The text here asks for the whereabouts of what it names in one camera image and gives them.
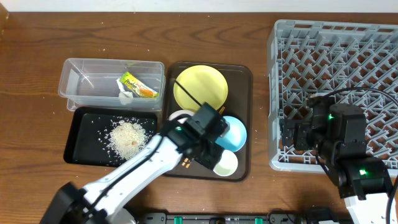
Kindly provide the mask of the small white cup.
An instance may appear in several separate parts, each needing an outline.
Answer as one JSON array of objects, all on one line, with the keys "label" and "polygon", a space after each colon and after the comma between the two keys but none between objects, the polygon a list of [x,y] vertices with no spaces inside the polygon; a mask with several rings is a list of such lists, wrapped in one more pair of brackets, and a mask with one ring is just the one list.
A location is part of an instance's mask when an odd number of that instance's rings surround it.
[{"label": "small white cup", "polygon": [[235,153],[224,150],[220,161],[215,165],[213,172],[218,176],[227,177],[235,173],[238,168],[238,158]]}]

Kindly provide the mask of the white pink rice bowl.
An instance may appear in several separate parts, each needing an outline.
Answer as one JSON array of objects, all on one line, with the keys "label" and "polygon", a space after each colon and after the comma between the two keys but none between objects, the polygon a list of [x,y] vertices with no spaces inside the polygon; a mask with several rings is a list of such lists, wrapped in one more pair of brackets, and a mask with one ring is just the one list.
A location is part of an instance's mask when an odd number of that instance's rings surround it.
[{"label": "white pink rice bowl", "polygon": [[[171,121],[181,115],[193,116],[194,114],[195,113],[190,110],[178,110],[178,111],[173,112],[169,116],[168,120]],[[184,123],[187,119],[188,119],[188,117],[184,117],[184,118],[180,118],[178,121],[179,121],[179,123]]]}]

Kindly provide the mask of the green snack wrapper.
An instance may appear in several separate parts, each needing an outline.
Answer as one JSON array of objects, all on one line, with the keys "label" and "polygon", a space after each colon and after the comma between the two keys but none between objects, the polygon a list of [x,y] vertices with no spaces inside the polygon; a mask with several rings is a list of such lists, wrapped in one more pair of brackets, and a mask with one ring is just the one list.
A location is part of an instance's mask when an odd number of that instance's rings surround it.
[{"label": "green snack wrapper", "polygon": [[157,91],[149,88],[129,72],[124,73],[124,75],[120,78],[120,82],[126,85],[141,98],[157,98],[159,95]]}]

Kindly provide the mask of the white tissue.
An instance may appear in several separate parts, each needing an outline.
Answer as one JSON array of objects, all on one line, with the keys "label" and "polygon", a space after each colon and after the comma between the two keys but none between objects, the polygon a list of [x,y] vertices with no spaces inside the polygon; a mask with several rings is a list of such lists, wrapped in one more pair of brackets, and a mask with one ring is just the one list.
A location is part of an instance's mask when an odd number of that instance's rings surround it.
[{"label": "white tissue", "polygon": [[119,100],[120,100],[121,104],[128,105],[128,104],[132,103],[133,98],[134,98],[132,92],[126,91],[124,89],[124,85],[120,82],[119,78],[116,80],[116,83],[119,88]]}]

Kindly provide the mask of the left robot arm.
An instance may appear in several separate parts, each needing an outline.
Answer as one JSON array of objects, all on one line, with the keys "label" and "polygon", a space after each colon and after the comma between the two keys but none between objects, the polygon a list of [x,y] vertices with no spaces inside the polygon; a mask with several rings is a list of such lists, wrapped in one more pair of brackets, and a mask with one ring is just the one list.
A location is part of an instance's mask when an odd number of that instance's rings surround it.
[{"label": "left robot arm", "polygon": [[192,116],[177,116],[139,154],[108,175],[81,189],[71,182],[61,187],[41,223],[111,223],[130,199],[181,159],[214,169],[224,152],[215,141],[228,131],[229,123],[208,103]]}]

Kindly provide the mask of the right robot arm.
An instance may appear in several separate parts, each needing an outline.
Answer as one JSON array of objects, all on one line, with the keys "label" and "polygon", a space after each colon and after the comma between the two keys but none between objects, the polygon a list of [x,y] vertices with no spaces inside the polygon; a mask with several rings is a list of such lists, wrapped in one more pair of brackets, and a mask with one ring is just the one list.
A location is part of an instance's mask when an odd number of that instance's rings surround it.
[{"label": "right robot arm", "polygon": [[308,104],[310,119],[280,121],[282,145],[315,152],[353,223],[397,223],[397,186],[385,163],[366,152],[364,111],[356,105],[334,103],[331,98],[315,97]]}]

